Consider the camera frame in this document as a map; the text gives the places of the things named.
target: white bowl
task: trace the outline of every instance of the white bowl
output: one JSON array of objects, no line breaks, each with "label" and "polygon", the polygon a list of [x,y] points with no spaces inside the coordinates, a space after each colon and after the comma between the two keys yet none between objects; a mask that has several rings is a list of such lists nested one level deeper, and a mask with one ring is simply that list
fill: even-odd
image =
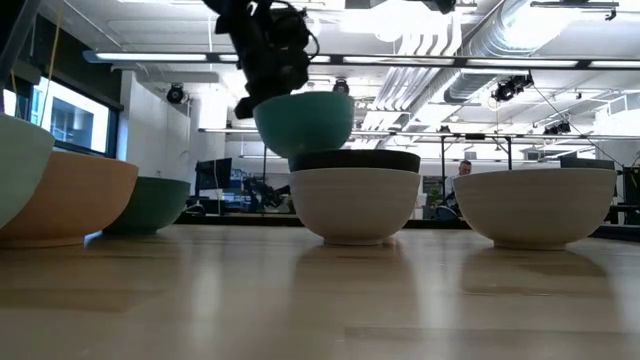
[{"label": "white bowl", "polygon": [[560,250],[605,219],[617,174],[600,169],[533,169],[454,180],[469,226],[496,247]]},{"label": "white bowl", "polygon": [[377,245],[413,213],[420,175],[408,171],[340,168],[290,175],[296,213],[334,245]]}]

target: pale green bowl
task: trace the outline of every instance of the pale green bowl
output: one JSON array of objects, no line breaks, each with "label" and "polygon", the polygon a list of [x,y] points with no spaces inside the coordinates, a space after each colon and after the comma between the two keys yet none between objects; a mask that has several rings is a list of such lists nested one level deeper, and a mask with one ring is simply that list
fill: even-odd
[{"label": "pale green bowl", "polygon": [[0,114],[0,229],[31,199],[49,163],[53,142],[48,131]]}]

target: computer monitor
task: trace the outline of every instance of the computer monitor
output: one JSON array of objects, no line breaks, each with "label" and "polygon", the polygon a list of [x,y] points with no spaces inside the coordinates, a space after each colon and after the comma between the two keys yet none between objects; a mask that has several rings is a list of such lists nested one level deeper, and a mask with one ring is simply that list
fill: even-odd
[{"label": "computer monitor", "polygon": [[[596,160],[596,159],[580,159],[580,158],[560,158],[561,168],[580,168],[580,169],[605,169],[615,170],[616,163],[611,160]],[[618,196],[618,187],[614,187],[613,196]]]},{"label": "computer monitor", "polygon": [[200,190],[228,189],[231,182],[231,158],[196,164],[196,196]]}]

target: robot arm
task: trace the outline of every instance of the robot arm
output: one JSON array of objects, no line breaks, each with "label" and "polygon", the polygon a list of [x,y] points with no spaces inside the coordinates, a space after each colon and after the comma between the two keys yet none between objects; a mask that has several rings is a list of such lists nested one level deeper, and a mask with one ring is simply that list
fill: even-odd
[{"label": "robot arm", "polygon": [[216,34],[229,34],[238,54],[238,68],[247,79],[249,97],[235,109],[239,119],[253,117],[253,108],[270,98],[290,94],[308,81],[309,55],[304,48],[311,33],[306,13],[278,0],[204,0],[220,17]]}]

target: wooden table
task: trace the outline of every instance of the wooden table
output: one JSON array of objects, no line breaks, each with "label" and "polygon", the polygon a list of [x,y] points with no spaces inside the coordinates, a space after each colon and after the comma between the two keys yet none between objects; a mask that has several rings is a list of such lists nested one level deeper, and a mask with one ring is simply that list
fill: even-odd
[{"label": "wooden table", "polygon": [[303,228],[173,226],[1,251],[2,359],[640,358],[640,246],[397,239],[330,248]]}]

